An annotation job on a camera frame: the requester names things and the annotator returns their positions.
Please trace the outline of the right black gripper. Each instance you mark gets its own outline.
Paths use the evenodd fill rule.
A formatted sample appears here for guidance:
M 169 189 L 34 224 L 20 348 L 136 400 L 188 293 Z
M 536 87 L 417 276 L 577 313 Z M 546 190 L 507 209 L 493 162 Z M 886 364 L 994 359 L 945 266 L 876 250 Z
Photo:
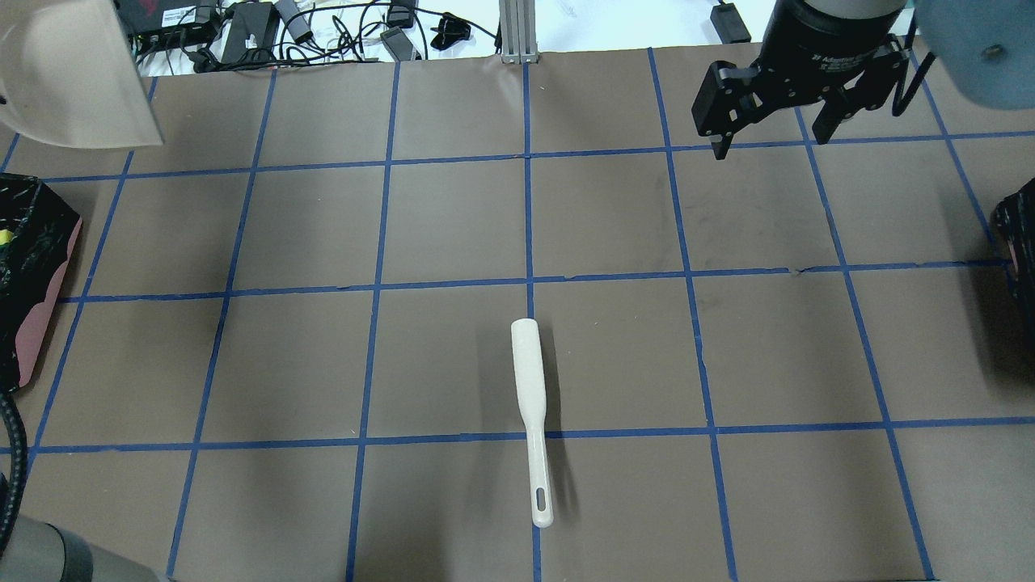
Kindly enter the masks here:
M 903 1 L 777 1 L 753 66 L 714 61 L 691 106 L 696 132 L 724 161 L 736 133 L 764 110 L 823 99 L 814 140 L 827 144 L 858 111 L 880 109 L 901 84 L 908 52 L 888 43 Z M 854 86 L 846 88 L 856 80 Z

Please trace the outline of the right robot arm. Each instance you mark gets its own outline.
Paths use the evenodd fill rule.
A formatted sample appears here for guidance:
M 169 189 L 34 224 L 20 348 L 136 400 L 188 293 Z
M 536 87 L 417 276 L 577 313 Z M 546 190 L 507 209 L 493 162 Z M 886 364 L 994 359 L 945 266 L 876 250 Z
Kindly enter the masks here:
M 760 54 L 739 69 L 714 61 L 691 107 L 715 158 L 736 133 L 783 109 L 820 103 L 814 140 L 828 143 L 862 110 L 891 103 L 898 117 L 942 61 L 969 101 L 986 109 L 1033 107 L 1031 1 L 916 1 L 905 36 L 892 27 L 903 1 L 779 1 Z

